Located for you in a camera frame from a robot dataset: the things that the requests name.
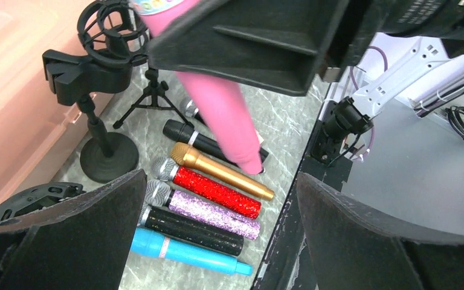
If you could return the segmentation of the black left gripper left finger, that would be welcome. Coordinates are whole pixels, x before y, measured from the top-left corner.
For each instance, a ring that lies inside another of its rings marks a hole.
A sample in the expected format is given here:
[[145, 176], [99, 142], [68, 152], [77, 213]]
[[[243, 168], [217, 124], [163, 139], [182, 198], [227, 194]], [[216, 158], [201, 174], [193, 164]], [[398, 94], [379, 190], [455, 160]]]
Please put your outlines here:
[[146, 182], [136, 169], [0, 222], [0, 289], [118, 289]]

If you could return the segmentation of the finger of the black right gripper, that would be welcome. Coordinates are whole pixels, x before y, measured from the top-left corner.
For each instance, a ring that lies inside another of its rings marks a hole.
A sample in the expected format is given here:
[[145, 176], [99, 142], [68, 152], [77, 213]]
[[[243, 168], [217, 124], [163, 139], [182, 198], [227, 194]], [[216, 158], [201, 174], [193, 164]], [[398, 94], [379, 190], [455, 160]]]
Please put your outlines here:
[[199, 1], [149, 45], [153, 66], [302, 96], [341, 73], [328, 55], [347, 1]]

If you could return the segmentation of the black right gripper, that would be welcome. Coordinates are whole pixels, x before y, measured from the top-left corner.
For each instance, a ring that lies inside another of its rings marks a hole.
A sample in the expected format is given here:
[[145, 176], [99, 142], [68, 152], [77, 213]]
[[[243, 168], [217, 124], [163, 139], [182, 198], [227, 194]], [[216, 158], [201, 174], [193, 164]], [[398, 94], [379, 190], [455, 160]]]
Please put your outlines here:
[[375, 35], [443, 39], [449, 57], [464, 53], [464, 1], [348, 1], [327, 50], [327, 80], [359, 64]]

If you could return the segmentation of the blue plastic microphone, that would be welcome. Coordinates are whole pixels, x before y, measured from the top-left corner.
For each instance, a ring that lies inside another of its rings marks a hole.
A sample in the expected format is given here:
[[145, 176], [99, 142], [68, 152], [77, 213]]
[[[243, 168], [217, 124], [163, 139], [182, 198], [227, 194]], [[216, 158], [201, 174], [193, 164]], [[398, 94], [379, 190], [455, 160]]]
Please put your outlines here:
[[206, 250], [146, 228], [137, 228], [130, 250], [142, 256], [169, 259], [224, 274], [250, 276], [253, 267], [231, 256]]

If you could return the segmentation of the black shock mount round-base stand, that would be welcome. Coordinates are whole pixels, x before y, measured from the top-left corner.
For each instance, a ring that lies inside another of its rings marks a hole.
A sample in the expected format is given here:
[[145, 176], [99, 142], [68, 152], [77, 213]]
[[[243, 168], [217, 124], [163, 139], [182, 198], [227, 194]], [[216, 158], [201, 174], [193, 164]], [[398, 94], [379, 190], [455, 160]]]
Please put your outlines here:
[[48, 208], [84, 193], [83, 185], [73, 182], [51, 182], [25, 189], [0, 204], [0, 222]]

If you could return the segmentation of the pink microphone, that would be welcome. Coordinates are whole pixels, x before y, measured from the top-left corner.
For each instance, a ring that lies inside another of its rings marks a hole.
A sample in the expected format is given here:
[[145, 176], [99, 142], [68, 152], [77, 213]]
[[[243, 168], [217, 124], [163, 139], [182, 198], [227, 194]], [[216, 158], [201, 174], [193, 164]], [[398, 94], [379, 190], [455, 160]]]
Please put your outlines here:
[[[131, 1], [152, 37], [198, 1]], [[249, 175], [262, 172], [260, 142], [239, 84], [205, 74], [176, 73], [224, 155]]]

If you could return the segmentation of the black glitter microphone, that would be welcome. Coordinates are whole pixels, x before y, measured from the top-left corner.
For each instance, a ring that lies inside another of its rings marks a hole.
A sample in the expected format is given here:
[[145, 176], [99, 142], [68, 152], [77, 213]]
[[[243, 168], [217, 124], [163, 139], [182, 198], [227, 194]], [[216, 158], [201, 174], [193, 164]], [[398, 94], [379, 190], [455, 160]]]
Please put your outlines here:
[[236, 257], [243, 250], [244, 238], [238, 234], [150, 205], [142, 207], [138, 226]]

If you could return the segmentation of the black clip round-base stand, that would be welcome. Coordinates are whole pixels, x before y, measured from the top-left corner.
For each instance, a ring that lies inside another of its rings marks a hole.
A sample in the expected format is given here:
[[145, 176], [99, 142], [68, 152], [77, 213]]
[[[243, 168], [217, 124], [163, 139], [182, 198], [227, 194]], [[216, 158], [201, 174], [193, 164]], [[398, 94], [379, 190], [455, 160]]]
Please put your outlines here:
[[108, 132], [95, 113], [91, 94], [116, 94], [130, 84], [132, 67], [113, 68], [96, 62], [89, 55], [73, 56], [56, 50], [42, 55], [45, 78], [57, 102], [76, 105], [87, 116], [91, 139], [80, 152], [80, 165], [91, 180], [105, 184], [137, 168], [139, 151], [126, 135]]

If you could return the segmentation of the purple glitter microphone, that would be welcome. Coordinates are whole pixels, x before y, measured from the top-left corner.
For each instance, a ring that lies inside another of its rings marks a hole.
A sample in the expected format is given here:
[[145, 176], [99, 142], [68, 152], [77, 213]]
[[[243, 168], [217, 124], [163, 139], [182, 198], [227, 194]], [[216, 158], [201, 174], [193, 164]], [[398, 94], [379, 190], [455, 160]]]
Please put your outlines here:
[[258, 238], [260, 223], [227, 208], [175, 190], [164, 181], [147, 182], [146, 202], [156, 207], [166, 207], [190, 219], [212, 225], [251, 240]]

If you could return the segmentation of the red glitter microphone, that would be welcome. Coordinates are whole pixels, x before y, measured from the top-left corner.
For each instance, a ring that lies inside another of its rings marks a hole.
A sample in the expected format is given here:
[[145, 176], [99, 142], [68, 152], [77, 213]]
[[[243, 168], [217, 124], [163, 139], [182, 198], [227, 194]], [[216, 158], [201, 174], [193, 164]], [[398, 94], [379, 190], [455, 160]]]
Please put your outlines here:
[[151, 164], [151, 172], [156, 179], [170, 181], [245, 217], [256, 219], [260, 214], [261, 203], [259, 201], [192, 169], [180, 166], [169, 157], [155, 158]]

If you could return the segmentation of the black silver-head microphone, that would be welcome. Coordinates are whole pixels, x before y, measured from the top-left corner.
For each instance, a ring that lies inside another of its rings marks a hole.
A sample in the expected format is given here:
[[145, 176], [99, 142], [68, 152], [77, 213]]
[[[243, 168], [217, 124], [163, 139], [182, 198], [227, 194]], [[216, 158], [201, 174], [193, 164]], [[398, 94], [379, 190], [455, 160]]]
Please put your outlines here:
[[179, 109], [186, 117], [194, 118], [204, 126], [207, 125], [204, 119], [201, 117], [199, 109], [190, 98], [182, 99], [179, 104]]

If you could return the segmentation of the gold microphone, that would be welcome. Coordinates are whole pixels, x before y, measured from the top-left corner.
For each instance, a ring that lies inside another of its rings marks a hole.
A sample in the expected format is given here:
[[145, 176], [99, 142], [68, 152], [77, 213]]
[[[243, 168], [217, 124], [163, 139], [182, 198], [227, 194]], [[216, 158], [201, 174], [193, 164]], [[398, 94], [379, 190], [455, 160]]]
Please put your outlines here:
[[266, 185], [203, 155], [199, 150], [188, 144], [176, 143], [170, 156], [180, 166], [211, 175], [255, 197], [267, 201], [272, 200], [274, 197], [274, 191]]

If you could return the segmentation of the slim black microphone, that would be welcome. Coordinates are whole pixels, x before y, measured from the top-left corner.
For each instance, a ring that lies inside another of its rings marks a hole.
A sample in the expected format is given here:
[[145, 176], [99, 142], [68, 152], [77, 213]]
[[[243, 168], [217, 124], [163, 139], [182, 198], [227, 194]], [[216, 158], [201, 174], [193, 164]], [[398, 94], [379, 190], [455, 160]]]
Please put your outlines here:
[[233, 163], [224, 155], [215, 140], [201, 134], [185, 123], [169, 119], [163, 127], [163, 134], [175, 142], [193, 146], [207, 155], [237, 167], [236, 163]]

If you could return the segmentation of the black tripod shock mount stand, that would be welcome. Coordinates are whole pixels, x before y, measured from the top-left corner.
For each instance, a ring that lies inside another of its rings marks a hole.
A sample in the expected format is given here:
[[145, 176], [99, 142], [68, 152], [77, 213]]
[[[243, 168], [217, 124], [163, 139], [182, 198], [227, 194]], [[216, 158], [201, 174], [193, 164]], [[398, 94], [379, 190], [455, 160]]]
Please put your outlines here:
[[[133, 68], [148, 61], [149, 32], [128, 1], [91, 2], [79, 16], [77, 34], [85, 51], [101, 65]], [[149, 83], [143, 94], [113, 124], [113, 128], [121, 128], [135, 109], [175, 111], [186, 125], [193, 127], [166, 96], [169, 86], [158, 80], [159, 71], [149, 67], [144, 76]]]

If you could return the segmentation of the pink plastic storage box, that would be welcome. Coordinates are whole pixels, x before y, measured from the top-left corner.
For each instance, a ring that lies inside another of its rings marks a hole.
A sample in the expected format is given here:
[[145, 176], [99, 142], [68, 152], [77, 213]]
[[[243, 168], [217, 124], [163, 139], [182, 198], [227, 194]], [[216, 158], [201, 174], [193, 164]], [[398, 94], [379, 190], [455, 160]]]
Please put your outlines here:
[[50, 181], [86, 134], [77, 107], [50, 91], [42, 54], [84, 54], [76, 24], [88, 5], [0, 1], [0, 203]]

